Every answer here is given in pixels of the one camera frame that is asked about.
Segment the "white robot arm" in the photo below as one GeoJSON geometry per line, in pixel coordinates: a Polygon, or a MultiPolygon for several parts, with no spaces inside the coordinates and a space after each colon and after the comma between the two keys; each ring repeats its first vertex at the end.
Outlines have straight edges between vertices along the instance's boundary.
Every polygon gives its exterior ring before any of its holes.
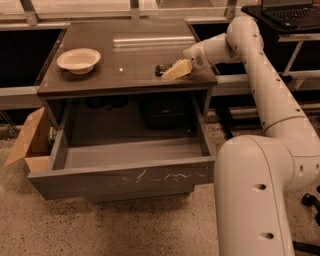
{"type": "Polygon", "coordinates": [[[236,17],[225,33],[183,55],[163,79],[218,63],[243,63],[263,129],[260,136],[234,137],[218,151],[214,194],[220,256],[295,256],[284,193],[318,177],[320,138],[265,55],[256,22],[236,17]]]}

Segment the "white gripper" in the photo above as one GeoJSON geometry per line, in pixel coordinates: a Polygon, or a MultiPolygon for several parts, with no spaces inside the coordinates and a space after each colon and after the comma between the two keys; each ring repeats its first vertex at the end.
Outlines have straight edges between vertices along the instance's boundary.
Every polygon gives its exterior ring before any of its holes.
{"type": "Polygon", "coordinates": [[[210,67],[203,42],[196,43],[185,49],[183,55],[186,59],[178,60],[171,68],[164,72],[162,75],[164,80],[176,80],[188,75],[191,73],[193,67],[197,70],[210,67]]]}

